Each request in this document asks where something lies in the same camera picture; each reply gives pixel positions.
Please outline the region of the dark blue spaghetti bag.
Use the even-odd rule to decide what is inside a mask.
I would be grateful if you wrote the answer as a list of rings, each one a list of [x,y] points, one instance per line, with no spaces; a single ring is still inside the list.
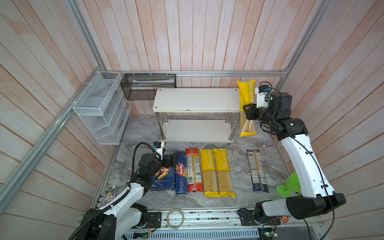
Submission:
[[[254,192],[269,193],[268,181],[265,175],[264,161],[259,150],[247,150],[250,173]]]

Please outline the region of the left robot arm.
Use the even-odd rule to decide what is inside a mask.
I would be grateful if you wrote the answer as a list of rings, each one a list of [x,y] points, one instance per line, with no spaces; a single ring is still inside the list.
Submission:
[[[69,239],[118,240],[132,227],[148,226],[148,208],[137,201],[150,190],[157,172],[176,166],[179,153],[165,155],[165,152],[164,142],[138,143],[134,148],[127,187],[108,204],[89,209]]]

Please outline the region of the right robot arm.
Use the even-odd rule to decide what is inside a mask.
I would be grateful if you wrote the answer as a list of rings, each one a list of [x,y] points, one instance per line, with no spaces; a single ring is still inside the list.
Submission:
[[[257,120],[276,135],[289,154],[301,185],[300,195],[286,199],[258,202],[255,220],[293,217],[298,220],[334,212],[347,201],[336,193],[323,173],[312,149],[304,122],[291,117],[292,96],[281,92],[259,92],[250,98],[240,94],[240,106],[247,120]]]

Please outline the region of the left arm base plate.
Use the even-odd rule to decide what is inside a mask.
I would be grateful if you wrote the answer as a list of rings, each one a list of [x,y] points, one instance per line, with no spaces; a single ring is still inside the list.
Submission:
[[[162,213],[161,212],[149,212],[142,214],[139,223],[133,226],[133,229],[158,229],[161,227]]]

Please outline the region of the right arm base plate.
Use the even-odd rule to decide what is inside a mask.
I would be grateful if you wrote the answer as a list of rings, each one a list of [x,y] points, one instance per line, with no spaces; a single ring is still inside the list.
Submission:
[[[273,218],[263,218],[260,220],[257,220],[255,218],[255,211],[254,210],[248,210],[246,208],[241,208],[237,210],[237,215],[240,218],[241,225],[242,226],[279,226],[281,225],[281,220],[279,218],[273,217]]]

